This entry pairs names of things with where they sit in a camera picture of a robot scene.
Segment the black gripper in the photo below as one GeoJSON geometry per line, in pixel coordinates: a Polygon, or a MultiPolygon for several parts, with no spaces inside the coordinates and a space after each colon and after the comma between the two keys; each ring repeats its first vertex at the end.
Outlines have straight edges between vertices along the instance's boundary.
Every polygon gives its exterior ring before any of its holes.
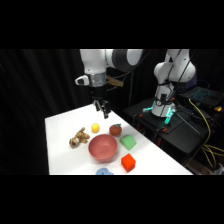
{"type": "Polygon", "coordinates": [[[97,111],[102,111],[104,118],[107,119],[109,117],[109,113],[111,112],[110,108],[110,102],[106,101],[107,99],[107,87],[106,86],[100,86],[100,87],[91,87],[90,93],[92,95],[92,98],[95,99],[95,106],[97,111]],[[104,100],[103,105],[101,106],[100,101],[98,100],[104,100]]]}

